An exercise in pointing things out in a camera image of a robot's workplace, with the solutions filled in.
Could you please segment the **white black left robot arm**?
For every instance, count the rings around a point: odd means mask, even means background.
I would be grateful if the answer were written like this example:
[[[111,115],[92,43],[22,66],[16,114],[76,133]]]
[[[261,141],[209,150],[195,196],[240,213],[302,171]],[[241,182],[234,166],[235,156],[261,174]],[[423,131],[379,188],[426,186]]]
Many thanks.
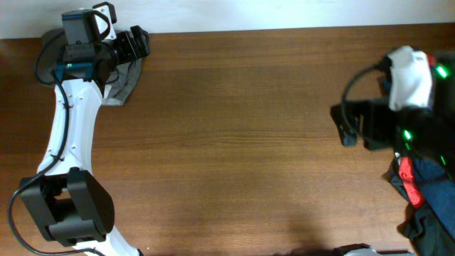
[[[55,90],[50,139],[36,175],[22,179],[15,192],[43,238],[60,243],[65,255],[140,254],[115,227],[112,197],[92,173],[95,121],[110,75],[150,53],[145,30],[116,32],[116,20],[109,2],[62,15],[65,42],[50,67]]]

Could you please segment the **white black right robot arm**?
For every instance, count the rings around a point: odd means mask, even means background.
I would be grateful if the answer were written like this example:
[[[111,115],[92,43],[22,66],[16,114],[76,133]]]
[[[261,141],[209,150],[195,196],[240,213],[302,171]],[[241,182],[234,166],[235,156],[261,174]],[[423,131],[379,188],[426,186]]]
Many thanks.
[[[413,255],[454,254],[454,53],[402,46],[355,74],[331,118],[341,144],[391,149]]]

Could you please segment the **grey shorts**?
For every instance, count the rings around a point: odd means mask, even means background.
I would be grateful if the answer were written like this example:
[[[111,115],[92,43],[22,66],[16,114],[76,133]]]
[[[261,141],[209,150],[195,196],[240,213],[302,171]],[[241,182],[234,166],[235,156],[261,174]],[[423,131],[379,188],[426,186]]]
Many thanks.
[[[67,43],[62,28],[45,32],[41,36],[42,49],[33,67],[35,79],[40,86],[54,89],[55,85],[50,71],[56,68],[57,59],[63,46]],[[103,106],[122,106],[133,93],[142,70],[142,59],[118,65],[110,73],[110,77],[102,93]]]

